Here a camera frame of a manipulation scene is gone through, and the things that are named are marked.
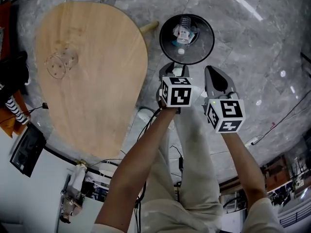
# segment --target person's arm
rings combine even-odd
[[[96,224],[127,232],[135,201],[148,178],[160,142],[176,110],[162,110],[147,132],[124,157],[111,179],[109,192],[96,218]]]
[[[223,133],[222,136],[232,156],[250,209],[256,201],[266,197],[263,174],[237,133]]]

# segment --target glass cup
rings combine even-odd
[[[64,47],[59,52],[51,54],[45,66],[49,74],[58,80],[61,80],[78,63],[78,54],[73,47]]]

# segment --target desk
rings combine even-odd
[[[62,79],[45,62],[64,46],[78,64]],[[119,154],[147,72],[147,48],[135,23],[106,4],[66,2],[42,20],[36,36],[39,83],[58,134],[88,154]]]

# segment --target plastic water bottle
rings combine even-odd
[[[190,39],[190,17],[181,17],[177,36],[178,53],[184,54]]]

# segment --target black trash bin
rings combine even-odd
[[[173,29],[180,22],[182,16],[190,17],[191,26],[199,29],[188,45],[184,54],[178,53],[178,47],[172,42],[177,39]],[[213,50],[215,35],[210,24],[200,16],[182,14],[171,17],[162,26],[160,31],[160,46],[164,54],[172,61],[182,65],[194,65],[205,60]]]

